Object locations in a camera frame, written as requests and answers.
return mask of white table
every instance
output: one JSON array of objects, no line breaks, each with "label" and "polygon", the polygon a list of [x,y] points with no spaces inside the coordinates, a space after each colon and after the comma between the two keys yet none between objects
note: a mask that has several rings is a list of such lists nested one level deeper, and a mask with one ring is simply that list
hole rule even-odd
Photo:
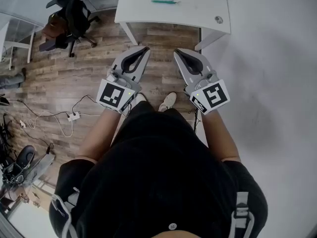
[{"label": "white table", "polygon": [[[138,40],[130,22],[157,22],[209,28],[213,31],[195,46],[201,50],[224,34],[230,34],[227,0],[174,0],[177,4],[155,3],[151,0],[119,0],[115,23],[120,23],[134,45]],[[222,24],[216,22],[220,16]]]},{"label": "white table", "polygon": [[[12,47],[16,47],[16,48],[23,48],[23,49],[28,49],[28,58],[27,58],[27,62],[29,63],[31,60],[31,51],[32,51],[32,44],[33,44],[33,39],[34,39],[34,31],[31,34],[31,40],[30,40],[30,44],[25,44],[25,43],[20,43],[20,42],[11,42],[11,41],[6,41],[6,33],[8,31],[9,28],[9,23],[8,22],[1,30],[0,30],[0,62],[2,61],[2,54],[3,54],[3,50],[9,50]],[[9,65],[9,69],[11,69],[11,65],[12,65],[12,53],[11,56],[7,59],[10,59],[10,65]]]}]

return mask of white floor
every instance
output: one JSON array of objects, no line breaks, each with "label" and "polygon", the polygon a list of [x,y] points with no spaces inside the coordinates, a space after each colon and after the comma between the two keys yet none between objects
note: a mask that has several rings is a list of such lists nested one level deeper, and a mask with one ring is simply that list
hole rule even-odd
[{"label": "white floor", "polygon": [[232,34],[203,54],[226,83],[231,102],[219,111],[268,201],[259,237],[304,238],[317,224],[317,0],[228,4]]}]

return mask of shoe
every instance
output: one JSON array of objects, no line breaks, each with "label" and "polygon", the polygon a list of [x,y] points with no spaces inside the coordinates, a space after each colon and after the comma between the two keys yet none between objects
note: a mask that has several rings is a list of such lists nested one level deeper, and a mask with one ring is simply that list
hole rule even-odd
[{"label": "shoe", "polygon": [[143,95],[143,93],[138,93],[137,97],[135,98],[137,101],[137,104],[139,104],[139,102],[141,101],[147,101],[147,99],[145,98],[145,96]]},{"label": "shoe", "polygon": [[26,79],[26,68],[22,68],[21,72],[22,72],[22,74],[24,76],[24,80],[25,80]]},{"label": "shoe", "polygon": [[177,95],[174,92],[167,95],[163,103],[160,105],[158,111],[164,112],[165,110],[171,109],[176,102],[176,97]]}]

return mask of person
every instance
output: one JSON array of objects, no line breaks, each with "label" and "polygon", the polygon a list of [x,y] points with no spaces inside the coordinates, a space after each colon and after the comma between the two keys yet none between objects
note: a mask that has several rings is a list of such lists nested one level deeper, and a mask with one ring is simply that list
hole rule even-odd
[{"label": "person", "polygon": [[0,89],[19,88],[21,83],[25,81],[26,68],[22,68],[21,72],[15,76],[0,75]]},{"label": "person", "polygon": [[258,236],[266,199],[218,111],[202,117],[207,147],[175,101],[169,94],[156,112],[139,93],[113,141],[120,114],[104,110],[60,167],[50,205],[58,237],[227,238],[239,191],[249,193]]}]

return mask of white cable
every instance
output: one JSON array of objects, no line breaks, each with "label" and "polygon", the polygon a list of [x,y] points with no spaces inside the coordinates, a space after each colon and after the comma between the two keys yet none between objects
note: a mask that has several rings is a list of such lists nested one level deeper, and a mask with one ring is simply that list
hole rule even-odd
[{"label": "white cable", "polygon": [[89,114],[82,114],[82,113],[79,113],[79,115],[84,115],[84,116],[89,116],[89,117],[99,117],[100,115],[89,115]]},{"label": "white cable", "polygon": [[61,130],[61,133],[63,133],[63,135],[64,135],[65,137],[71,137],[71,136],[73,135],[73,133],[74,133],[74,130],[73,130],[73,121],[71,121],[71,135],[70,135],[70,136],[66,136],[65,133],[64,133],[64,131],[63,131],[63,129],[61,128],[61,125],[60,125],[59,120],[57,119],[57,117],[56,117],[54,114],[52,114],[51,112],[48,112],[48,111],[43,111],[38,117],[35,118],[34,121],[33,121],[32,119],[30,119],[29,122],[27,122],[26,120],[24,120],[23,122],[27,123],[27,124],[30,126],[31,129],[35,129],[35,127],[36,127],[36,119],[39,118],[39,117],[41,117],[44,112],[47,112],[47,113],[49,113],[50,115],[53,115],[53,116],[55,117],[55,119],[56,119],[56,121],[57,121],[57,123],[58,123],[58,125],[59,125],[59,128],[60,128],[60,130]]}]

